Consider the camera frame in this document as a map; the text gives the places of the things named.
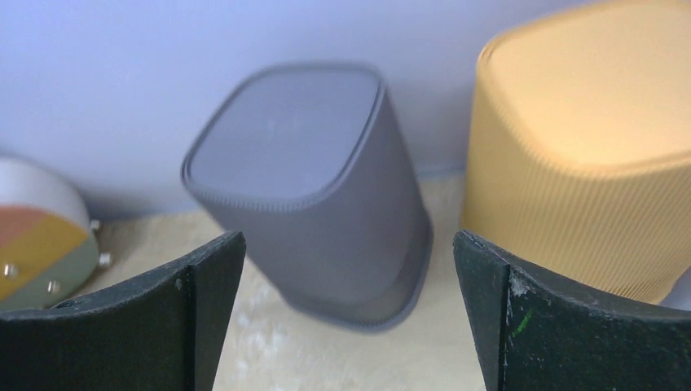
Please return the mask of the grey slatted plastic basket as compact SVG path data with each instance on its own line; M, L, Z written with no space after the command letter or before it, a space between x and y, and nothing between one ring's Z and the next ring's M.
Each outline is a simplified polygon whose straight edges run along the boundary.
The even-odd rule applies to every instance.
M189 147L189 194L283 299L345 327L385 330L415 308L434 229L382 74L279 64L245 78Z

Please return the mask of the yellow slatted plastic basket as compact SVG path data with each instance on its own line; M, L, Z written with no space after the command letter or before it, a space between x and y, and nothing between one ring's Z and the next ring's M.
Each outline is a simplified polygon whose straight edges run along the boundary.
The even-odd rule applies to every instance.
M461 226L658 304L690 267L690 4L596 1L490 40Z

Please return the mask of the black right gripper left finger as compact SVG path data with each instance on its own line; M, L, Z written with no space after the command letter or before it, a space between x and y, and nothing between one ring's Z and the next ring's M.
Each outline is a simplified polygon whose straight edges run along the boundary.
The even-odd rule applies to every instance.
M245 251L226 233L50 309L2 312L2 389L212 389Z

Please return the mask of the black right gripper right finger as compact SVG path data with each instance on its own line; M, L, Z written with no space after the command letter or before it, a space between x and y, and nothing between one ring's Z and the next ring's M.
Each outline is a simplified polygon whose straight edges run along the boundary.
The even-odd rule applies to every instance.
M487 389L689 389L689 312L589 287L469 231L453 253Z

